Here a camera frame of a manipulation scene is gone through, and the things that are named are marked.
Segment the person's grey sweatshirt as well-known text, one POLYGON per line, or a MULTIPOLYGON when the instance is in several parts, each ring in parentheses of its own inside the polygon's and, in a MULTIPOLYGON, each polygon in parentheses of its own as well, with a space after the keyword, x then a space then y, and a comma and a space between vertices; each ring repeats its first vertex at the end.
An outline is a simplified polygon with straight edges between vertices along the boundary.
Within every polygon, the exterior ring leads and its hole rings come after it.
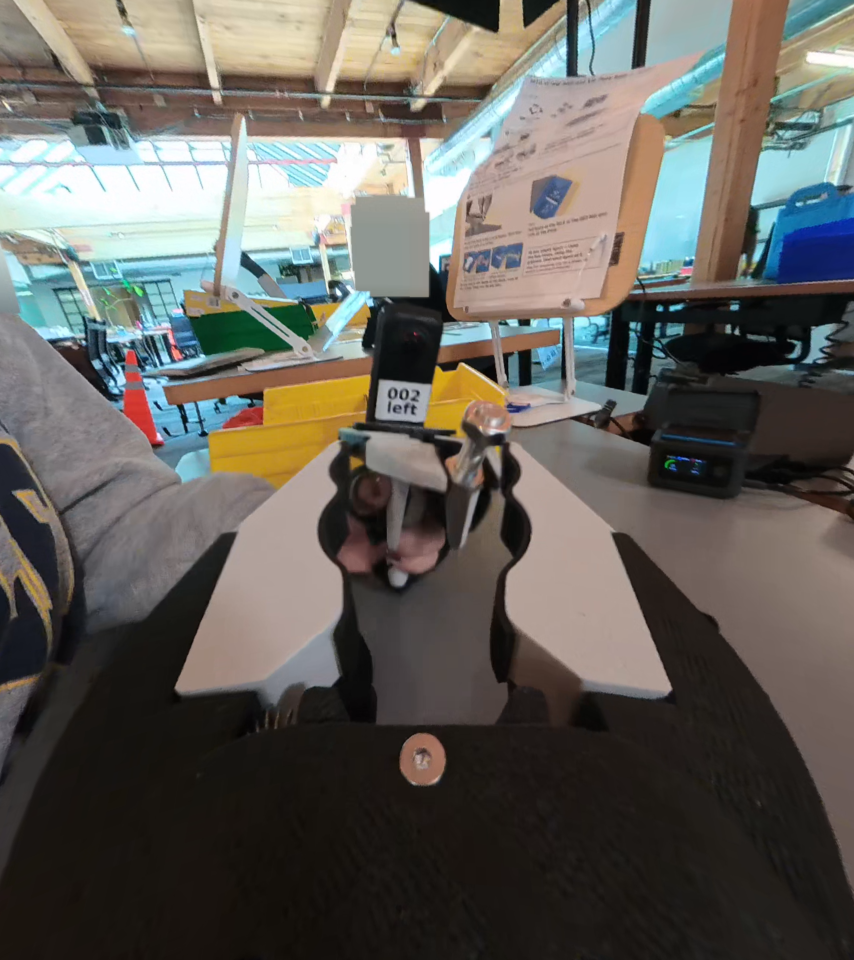
POLYGON ((89 634, 62 515, 86 482, 147 451, 41 336, 0 314, 0 785, 52 675, 89 634))

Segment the black charger case with screen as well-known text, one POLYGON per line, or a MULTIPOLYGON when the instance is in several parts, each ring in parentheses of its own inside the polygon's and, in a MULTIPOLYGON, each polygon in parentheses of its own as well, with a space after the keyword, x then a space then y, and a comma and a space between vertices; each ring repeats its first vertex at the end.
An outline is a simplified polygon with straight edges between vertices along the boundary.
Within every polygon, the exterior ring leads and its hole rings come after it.
POLYGON ((736 497, 761 408, 755 390, 658 384, 644 409, 651 431, 648 483, 702 497, 736 497))

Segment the white board stand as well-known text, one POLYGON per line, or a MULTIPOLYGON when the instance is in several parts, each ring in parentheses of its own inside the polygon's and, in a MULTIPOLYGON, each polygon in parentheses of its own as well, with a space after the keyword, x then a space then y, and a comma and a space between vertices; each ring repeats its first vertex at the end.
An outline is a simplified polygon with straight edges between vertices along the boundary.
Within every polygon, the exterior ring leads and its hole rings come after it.
POLYGON ((559 390, 541 387, 528 387, 513 390, 509 387, 505 352, 500 333, 500 323, 492 320, 488 323, 496 369, 496 382, 504 392, 507 411, 512 416, 513 425, 530 428, 557 423, 563 420, 583 417, 598 411, 601 406, 579 399, 576 396, 577 378, 575 365, 574 319, 565 317, 562 322, 561 353, 562 373, 559 390))

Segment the orange traffic cone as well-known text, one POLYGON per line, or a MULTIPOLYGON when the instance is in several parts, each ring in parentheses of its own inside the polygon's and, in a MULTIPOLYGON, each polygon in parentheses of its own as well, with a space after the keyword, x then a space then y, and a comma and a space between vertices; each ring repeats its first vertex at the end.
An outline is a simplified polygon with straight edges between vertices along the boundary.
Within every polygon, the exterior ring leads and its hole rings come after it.
POLYGON ((151 413, 138 357, 132 348, 126 352, 124 359, 122 409, 132 424, 144 433, 154 449, 162 448, 165 445, 151 413))

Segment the person's left hand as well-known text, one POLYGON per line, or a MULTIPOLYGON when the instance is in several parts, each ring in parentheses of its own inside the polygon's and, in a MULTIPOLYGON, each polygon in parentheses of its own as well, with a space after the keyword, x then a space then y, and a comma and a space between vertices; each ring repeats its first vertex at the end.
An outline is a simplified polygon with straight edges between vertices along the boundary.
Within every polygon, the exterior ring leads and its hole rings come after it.
POLYGON ((434 522, 423 522, 401 530, 395 549, 386 542, 373 544, 365 526, 354 516, 347 516, 348 535, 337 554, 338 562, 351 574, 368 574, 381 562, 408 575, 422 575, 439 562, 446 543, 444 528, 434 522))

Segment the person's left forearm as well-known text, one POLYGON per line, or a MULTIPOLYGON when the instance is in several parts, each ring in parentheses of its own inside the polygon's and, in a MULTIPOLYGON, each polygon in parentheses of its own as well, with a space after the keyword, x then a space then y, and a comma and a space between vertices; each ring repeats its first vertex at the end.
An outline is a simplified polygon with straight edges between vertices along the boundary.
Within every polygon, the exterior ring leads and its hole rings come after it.
POLYGON ((82 572, 88 632, 142 621, 273 494, 240 473, 185 482, 149 451, 86 482, 62 517, 82 572))

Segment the wooden display board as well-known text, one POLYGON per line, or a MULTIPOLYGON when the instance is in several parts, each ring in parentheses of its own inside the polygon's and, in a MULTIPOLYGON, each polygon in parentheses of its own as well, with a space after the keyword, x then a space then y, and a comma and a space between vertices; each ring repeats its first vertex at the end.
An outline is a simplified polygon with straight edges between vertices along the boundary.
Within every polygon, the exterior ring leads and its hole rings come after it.
POLYGON ((478 312, 454 306, 455 284, 461 274, 459 262, 450 267, 446 305, 460 321, 492 322, 540 318, 576 318, 600 316, 621 306, 636 281, 641 252, 646 238, 649 215, 665 150, 665 132, 660 120, 641 113, 635 123, 625 164, 625 179, 615 237, 621 239, 617 263, 608 266, 601 294, 589 300, 572 295, 562 302, 541 299, 534 306, 521 307, 510 302, 498 304, 492 311, 478 312))

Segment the printed instruction sheet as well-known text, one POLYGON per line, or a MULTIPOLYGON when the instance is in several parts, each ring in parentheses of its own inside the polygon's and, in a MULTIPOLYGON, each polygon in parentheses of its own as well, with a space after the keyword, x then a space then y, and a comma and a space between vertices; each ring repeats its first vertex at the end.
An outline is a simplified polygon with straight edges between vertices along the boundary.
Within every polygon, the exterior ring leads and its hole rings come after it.
POLYGON ((601 293, 641 109, 700 57, 523 80, 491 155, 462 196, 455 307, 509 316, 601 293))

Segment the white folding stand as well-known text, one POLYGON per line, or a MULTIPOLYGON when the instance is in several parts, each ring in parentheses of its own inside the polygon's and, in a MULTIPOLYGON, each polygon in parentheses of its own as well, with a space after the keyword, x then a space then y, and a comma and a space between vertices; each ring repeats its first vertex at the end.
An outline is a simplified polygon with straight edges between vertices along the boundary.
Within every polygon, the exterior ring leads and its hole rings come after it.
POLYGON ((357 297, 352 294, 337 306, 323 326, 314 331, 310 338, 305 339, 281 322, 263 304, 251 299, 239 289, 228 285, 216 288, 213 282, 207 281, 202 282, 202 287, 209 306, 236 306, 241 313, 247 314, 265 330, 282 340, 287 350, 282 351, 277 358, 276 362, 280 364, 313 364, 324 360, 326 351, 348 327, 357 312, 354 304, 357 297))

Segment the wooden desk with black legs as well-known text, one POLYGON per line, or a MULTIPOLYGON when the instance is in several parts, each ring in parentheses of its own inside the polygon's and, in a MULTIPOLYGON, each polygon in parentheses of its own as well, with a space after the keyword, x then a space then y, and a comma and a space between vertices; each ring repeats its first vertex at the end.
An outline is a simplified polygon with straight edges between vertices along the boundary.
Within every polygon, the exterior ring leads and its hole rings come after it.
POLYGON ((837 306, 854 302, 854 278, 841 280, 818 280, 801 283, 779 283, 763 279, 737 279, 728 281, 702 281, 671 283, 637 282, 625 300, 613 308, 615 321, 624 318, 624 308, 628 303, 643 306, 660 307, 688 305, 706 302, 710 304, 741 304, 760 299, 761 301, 796 300, 822 297, 836 302, 837 306))

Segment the long wooden desk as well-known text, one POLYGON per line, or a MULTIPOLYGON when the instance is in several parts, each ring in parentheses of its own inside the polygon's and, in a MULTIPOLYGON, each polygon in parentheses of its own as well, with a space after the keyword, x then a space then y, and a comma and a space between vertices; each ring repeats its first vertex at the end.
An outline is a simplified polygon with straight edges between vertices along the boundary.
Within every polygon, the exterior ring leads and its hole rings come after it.
MULTIPOLYGON (((558 346, 560 332, 551 328, 499 326, 504 354, 518 354, 540 348, 558 346)), ((494 353, 488 324, 446 332, 437 360, 440 364, 460 363, 469 359, 491 357, 494 353)), ((259 394, 265 390, 302 383, 367 376, 372 368, 372 353, 360 341, 337 342, 332 347, 333 359, 316 363, 276 366, 254 364, 247 369, 238 366, 210 376, 173 380, 162 390, 171 405, 217 401, 229 397, 259 394)))

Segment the green plastic bin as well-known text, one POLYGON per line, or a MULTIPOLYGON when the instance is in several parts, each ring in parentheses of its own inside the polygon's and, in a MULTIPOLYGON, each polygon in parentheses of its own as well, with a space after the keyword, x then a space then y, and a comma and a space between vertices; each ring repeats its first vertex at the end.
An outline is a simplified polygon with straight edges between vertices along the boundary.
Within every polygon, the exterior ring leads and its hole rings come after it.
MULTIPOLYGON (((254 298, 291 332, 308 340, 317 330, 313 309, 300 301, 276 298, 254 298)), ((186 290, 183 298, 185 314, 204 354, 224 354, 242 349, 266 353, 286 351, 286 342, 268 330, 239 306, 202 291, 186 290)))

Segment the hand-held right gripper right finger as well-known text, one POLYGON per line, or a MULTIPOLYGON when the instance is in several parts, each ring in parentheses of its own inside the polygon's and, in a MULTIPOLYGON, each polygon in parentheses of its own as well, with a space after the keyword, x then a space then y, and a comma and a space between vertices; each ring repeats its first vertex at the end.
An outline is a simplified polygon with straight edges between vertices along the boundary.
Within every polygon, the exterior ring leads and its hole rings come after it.
POLYGON ((490 629, 496 679, 543 694, 553 726, 585 695, 662 700, 672 686, 613 529, 518 443, 503 448, 490 629))

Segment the black office chair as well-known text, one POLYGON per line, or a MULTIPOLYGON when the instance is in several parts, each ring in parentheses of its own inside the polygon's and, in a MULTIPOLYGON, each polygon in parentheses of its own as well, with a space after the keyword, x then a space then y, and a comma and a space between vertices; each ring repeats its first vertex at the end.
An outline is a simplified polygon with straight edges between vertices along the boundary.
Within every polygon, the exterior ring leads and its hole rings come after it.
POLYGON ((85 344, 90 363, 97 374, 97 387, 111 402, 122 400, 122 389, 108 350, 106 325, 92 317, 84 317, 85 344))

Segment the thin wooden board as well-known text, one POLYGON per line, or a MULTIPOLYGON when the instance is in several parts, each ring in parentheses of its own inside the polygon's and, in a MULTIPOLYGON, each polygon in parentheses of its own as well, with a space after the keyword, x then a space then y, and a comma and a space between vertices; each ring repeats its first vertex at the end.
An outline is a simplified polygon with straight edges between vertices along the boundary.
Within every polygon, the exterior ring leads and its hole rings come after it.
POLYGON ((235 287, 241 269, 242 239, 249 189, 248 131, 246 119, 238 113, 231 129, 227 181, 222 206, 221 222, 216 244, 214 294, 225 295, 226 288, 235 287))

